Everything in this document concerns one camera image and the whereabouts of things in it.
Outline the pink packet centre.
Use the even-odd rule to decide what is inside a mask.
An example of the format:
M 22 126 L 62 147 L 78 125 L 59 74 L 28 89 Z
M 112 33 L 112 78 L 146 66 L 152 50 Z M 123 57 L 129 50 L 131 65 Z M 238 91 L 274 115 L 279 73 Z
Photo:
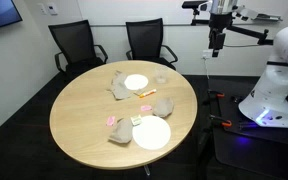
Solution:
M 150 111 L 150 110 L 152 110 L 152 106 L 150 106 L 150 105 L 143 105 L 143 106 L 141 106 L 141 111 Z

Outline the small white paper plate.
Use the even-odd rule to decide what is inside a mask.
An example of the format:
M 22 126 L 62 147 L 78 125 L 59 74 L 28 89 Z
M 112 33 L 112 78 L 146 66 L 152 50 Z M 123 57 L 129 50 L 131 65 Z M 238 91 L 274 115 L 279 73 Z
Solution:
M 129 90 L 143 89 L 148 84 L 148 78 L 141 74 L 131 74 L 126 77 L 124 84 Z

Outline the clear plastic cup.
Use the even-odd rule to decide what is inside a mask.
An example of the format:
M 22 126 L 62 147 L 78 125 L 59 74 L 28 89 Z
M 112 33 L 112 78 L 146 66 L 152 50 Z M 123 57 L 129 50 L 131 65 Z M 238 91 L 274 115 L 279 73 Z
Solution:
M 166 66 L 158 66 L 155 68 L 155 80 L 157 83 L 167 82 L 167 67 Z

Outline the brown napkin by small plate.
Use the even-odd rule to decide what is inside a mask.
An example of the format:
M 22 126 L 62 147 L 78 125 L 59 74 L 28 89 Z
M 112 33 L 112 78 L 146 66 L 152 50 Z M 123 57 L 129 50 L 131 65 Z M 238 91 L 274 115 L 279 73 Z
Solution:
M 125 85 L 127 75 L 121 71 L 116 71 L 111 80 L 108 91 L 111 92 L 116 100 L 127 99 L 131 96 L 129 89 Z

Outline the orange black clamp upper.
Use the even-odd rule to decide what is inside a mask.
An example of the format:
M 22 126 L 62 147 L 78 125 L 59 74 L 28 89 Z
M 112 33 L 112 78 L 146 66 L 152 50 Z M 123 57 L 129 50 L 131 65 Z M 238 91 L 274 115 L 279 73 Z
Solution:
M 212 95 L 214 95 L 217 98 L 224 98 L 225 97 L 225 94 L 222 93 L 222 92 L 219 92 L 219 91 L 215 91 L 215 90 L 210 90 L 209 89 L 207 92 L 208 92 L 209 95 L 212 94 Z

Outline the orange white marker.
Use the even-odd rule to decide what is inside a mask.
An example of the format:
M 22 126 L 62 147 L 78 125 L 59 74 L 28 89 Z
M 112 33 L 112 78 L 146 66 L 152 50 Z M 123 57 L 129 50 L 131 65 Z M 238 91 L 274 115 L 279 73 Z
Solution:
M 151 94 L 154 94 L 156 92 L 157 92 L 157 89 L 152 89 L 150 91 L 147 91 L 147 92 L 144 92 L 144 93 L 140 94 L 139 97 L 140 98 L 144 98 L 144 97 L 149 96 Z

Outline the yellow green packet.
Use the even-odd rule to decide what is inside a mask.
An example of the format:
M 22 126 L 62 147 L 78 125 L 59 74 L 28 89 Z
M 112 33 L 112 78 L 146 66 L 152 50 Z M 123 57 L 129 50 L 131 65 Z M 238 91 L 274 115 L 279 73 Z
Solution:
M 140 125 L 142 123 L 142 117 L 140 115 L 132 116 L 131 122 L 134 126 Z

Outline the orange black clamp lower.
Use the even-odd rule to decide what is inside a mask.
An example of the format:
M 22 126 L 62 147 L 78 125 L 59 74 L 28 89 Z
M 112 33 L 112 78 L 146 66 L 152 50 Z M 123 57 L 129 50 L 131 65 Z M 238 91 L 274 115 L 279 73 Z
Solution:
M 226 120 L 222 117 L 215 116 L 215 115 L 210 115 L 209 119 L 211 120 L 213 125 L 218 125 L 222 127 L 231 127 L 232 122 L 230 120 Z

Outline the round wooden table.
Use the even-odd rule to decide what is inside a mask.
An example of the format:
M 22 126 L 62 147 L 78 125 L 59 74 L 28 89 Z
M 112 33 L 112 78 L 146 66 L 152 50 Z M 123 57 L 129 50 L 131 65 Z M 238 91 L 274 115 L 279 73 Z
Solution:
M 50 130 L 57 145 L 81 164 L 98 169 L 122 170 L 152 163 L 172 152 L 187 136 L 197 115 L 197 97 L 189 82 L 168 69 L 167 81 L 155 81 L 156 63 L 118 61 L 94 68 L 70 82 L 57 96 L 50 113 Z M 148 78 L 146 90 L 157 92 L 145 98 L 136 95 L 117 101 L 110 92 L 117 71 L 141 74 Z M 169 142 L 157 150 L 146 150 L 135 142 L 116 144 L 108 140 L 112 128 L 106 124 L 111 116 L 119 120 L 143 116 L 143 105 L 170 97 L 174 110 L 166 118 L 170 126 Z

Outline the black perforated base board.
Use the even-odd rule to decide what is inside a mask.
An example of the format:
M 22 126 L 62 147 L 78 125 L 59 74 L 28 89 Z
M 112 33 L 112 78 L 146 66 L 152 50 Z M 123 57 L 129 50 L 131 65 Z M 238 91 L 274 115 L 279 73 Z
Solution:
M 232 122 L 214 128 L 217 160 L 223 164 L 288 180 L 288 128 L 260 127 L 238 109 L 238 101 L 253 89 L 253 83 L 211 79 L 209 88 L 223 93 L 210 95 L 211 113 Z

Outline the large white paper plate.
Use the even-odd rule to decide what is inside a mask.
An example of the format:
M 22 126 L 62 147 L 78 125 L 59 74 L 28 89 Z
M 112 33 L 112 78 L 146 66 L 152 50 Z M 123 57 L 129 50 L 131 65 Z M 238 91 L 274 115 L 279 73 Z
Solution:
M 133 139 L 137 145 L 147 150 L 163 148 L 170 140 L 169 124 L 157 116 L 144 116 L 141 123 L 132 130 Z

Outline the white light switch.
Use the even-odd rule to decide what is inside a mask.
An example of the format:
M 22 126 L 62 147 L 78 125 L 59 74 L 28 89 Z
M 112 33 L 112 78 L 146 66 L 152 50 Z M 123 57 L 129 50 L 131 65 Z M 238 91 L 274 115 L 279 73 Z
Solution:
M 43 15 L 47 15 L 45 6 L 42 3 L 38 3 L 39 9 Z

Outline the brown napkin middle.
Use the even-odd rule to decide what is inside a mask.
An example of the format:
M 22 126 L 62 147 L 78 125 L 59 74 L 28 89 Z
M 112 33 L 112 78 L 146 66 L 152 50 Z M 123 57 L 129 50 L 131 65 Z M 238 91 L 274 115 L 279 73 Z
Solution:
M 171 98 L 162 98 L 156 101 L 153 114 L 158 117 L 167 117 L 173 112 L 174 103 Z

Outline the white thermostat panel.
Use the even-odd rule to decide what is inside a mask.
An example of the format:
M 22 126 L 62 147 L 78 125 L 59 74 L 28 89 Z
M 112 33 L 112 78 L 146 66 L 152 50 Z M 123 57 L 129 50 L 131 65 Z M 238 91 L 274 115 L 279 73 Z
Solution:
M 49 10 L 51 15 L 57 15 L 58 14 L 57 7 L 54 3 L 48 3 L 47 7 L 48 7 L 48 10 Z

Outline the orange black clamp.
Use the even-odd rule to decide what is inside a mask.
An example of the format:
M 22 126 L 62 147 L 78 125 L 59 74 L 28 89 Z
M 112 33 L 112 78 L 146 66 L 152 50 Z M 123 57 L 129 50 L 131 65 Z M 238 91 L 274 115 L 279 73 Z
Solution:
M 222 117 L 215 116 L 215 115 L 210 115 L 209 119 L 211 120 L 213 125 L 218 125 L 222 127 L 231 127 L 232 122 L 230 120 L 226 120 Z
M 208 92 L 209 95 L 212 94 L 212 95 L 214 95 L 217 98 L 224 98 L 225 97 L 225 94 L 222 93 L 222 92 L 219 92 L 219 91 L 215 91 L 215 90 L 210 90 L 209 89 L 207 92 Z

